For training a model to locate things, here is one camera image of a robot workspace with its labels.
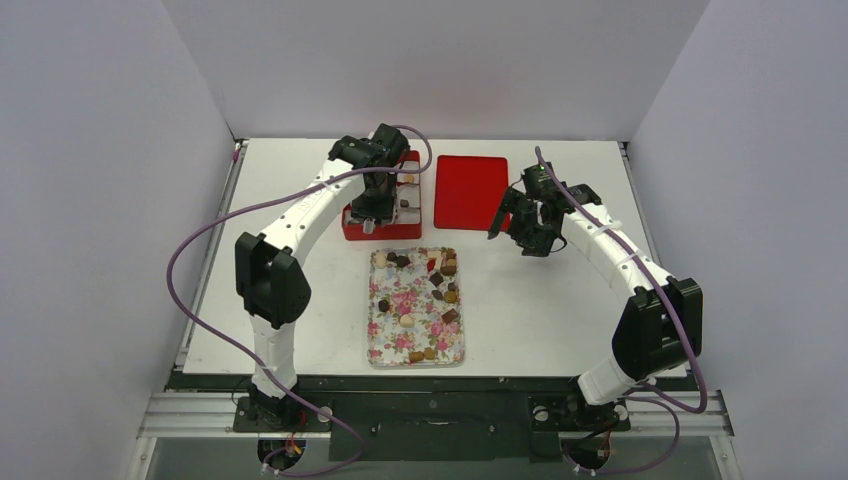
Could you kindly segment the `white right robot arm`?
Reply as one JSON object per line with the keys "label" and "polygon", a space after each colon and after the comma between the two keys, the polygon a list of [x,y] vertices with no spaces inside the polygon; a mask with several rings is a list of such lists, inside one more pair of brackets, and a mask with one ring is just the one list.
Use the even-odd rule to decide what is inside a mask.
{"label": "white right robot arm", "polygon": [[549,163],[526,168],[519,181],[521,189],[505,189],[489,238],[505,232],[528,257],[549,256],[557,241],[575,247],[623,308],[610,354],[578,377],[579,390],[563,402],[566,418],[588,427],[604,404],[659,373],[693,365],[702,351],[703,292],[644,253],[588,185],[557,181]]}

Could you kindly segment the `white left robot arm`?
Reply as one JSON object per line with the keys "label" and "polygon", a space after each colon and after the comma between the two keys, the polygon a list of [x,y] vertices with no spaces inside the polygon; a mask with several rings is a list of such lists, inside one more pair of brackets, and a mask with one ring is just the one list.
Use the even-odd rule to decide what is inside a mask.
{"label": "white left robot arm", "polygon": [[306,257],[345,211],[367,234],[394,222],[394,170],[409,150],[401,131],[386,124],[368,137],[342,137],[330,149],[311,193],[259,233],[245,232],[236,241],[236,291],[261,360],[248,395],[252,408],[272,429],[285,430],[301,418],[302,408],[291,394],[297,384],[295,322],[312,294],[303,271]]}

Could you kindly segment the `red box lid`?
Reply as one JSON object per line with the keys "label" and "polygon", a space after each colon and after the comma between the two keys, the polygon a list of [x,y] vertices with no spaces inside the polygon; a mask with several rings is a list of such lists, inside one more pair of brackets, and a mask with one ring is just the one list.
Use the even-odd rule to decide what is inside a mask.
{"label": "red box lid", "polygon": [[439,229],[487,231],[509,185],[504,157],[440,155],[433,223]]}

